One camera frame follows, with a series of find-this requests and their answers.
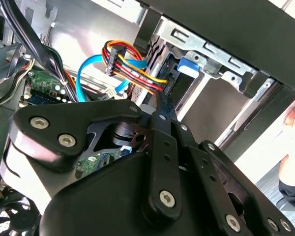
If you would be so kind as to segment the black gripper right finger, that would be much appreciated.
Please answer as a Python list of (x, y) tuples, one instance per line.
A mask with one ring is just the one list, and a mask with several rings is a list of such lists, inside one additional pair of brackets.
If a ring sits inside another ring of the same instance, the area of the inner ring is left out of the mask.
[(295, 236), (285, 215), (212, 142), (172, 122), (192, 203), (210, 236)]

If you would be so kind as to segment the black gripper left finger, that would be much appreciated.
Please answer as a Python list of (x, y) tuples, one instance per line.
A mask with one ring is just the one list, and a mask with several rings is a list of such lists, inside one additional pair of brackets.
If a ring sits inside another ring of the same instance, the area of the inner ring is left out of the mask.
[(131, 154), (177, 152), (173, 104), (161, 93), (156, 99), (151, 114), (127, 99), (19, 109), (8, 135), (8, 166), (17, 177), (9, 185), (33, 200), (44, 215), (58, 192), (83, 179), (74, 174), (83, 157), (120, 146), (132, 147)]

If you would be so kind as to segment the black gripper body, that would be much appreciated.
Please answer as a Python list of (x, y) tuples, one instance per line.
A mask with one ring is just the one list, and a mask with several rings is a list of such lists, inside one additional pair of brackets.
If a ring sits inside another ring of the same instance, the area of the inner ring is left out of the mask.
[(42, 236), (221, 236), (194, 173), (176, 151), (135, 153), (58, 192)]

